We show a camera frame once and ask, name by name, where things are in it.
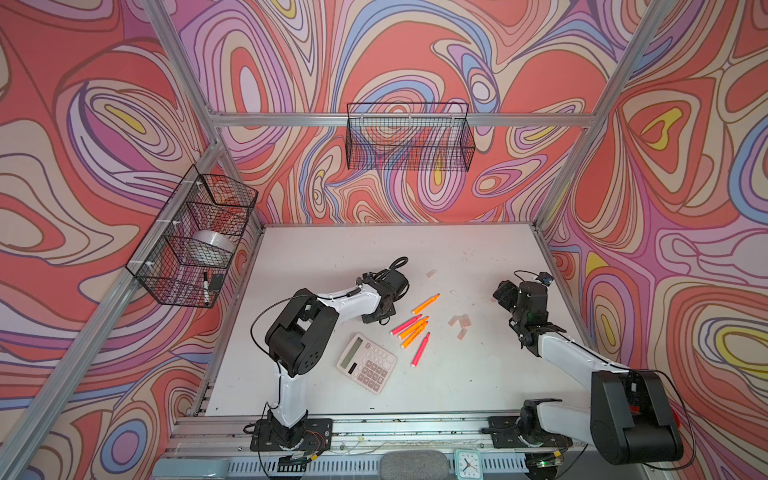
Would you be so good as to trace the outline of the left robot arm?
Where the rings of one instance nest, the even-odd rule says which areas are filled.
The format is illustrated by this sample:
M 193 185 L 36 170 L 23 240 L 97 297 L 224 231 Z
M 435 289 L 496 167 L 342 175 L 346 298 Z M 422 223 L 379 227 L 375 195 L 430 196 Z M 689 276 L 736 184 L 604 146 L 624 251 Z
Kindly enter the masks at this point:
M 350 320 L 385 325 L 409 288 L 397 263 L 366 272 L 347 290 L 316 294 L 297 290 L 267 330 L 264 352 L 278 369 L 278 399 L 271 417 L 292 429 L 308 414 L 304 376 L 321 360 L 335 328 Z

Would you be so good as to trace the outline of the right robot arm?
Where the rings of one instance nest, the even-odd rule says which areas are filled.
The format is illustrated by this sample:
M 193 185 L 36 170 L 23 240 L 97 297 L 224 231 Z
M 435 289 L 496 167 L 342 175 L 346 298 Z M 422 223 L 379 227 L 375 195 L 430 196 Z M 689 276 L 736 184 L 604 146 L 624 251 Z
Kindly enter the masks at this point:
M 652 370 L 615 363 L 571 338 L 550 322 L 550 280 L 504 280 L 494 300 L 511 315 L 521 347 L 566 373 L 589 395 L 577 408 L 560 399 L 529 399 L 513 426 L 517 437 L 538 446 L 557 436 L 596 448 L 612 465 L 674 462 L 684 443 L 664 383 Z

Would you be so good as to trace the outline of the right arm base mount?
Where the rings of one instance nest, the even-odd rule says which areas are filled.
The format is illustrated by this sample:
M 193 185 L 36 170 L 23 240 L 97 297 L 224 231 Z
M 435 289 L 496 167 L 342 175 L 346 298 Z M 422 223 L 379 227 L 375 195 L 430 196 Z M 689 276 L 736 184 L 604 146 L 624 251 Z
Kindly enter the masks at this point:
M 565 436 L 541 431 L 524 433 L 518 415 L 490 416 L 480 432 L 491 437 L 496 449 L 550 448 L 568 450 L 573 441 Z

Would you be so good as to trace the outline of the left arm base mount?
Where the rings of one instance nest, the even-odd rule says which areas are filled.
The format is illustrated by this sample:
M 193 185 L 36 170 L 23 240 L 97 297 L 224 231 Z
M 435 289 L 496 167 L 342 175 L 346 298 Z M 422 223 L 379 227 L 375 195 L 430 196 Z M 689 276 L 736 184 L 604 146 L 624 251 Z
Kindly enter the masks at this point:
M 251 432 L 252 452 L 307 452 L 321 453 L 332 445 L 333 420 L 309 418 L 293 427 L 285 427 L 276 419 L 258 420 Z

